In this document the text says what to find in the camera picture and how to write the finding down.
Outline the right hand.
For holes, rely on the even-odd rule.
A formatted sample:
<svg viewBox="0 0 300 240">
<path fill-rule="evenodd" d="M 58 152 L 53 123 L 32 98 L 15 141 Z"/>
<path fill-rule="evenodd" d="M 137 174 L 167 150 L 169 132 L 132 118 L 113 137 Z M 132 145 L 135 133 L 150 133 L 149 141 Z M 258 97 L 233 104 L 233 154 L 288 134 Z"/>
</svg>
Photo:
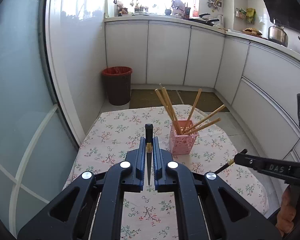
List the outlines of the right hand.
<svg viewBox="0 0 300 240">
<path fill-rule="evenodd" d="M 288 186 L 282 195 L 281 207 L 277 214 L 277 223 L 275 225 L 282 237 L 290 233 L 294 228 L 293 219 L 295 215 L 296 209 L 291 204 L 291 190 L 290 186 Z"/>
</svg>

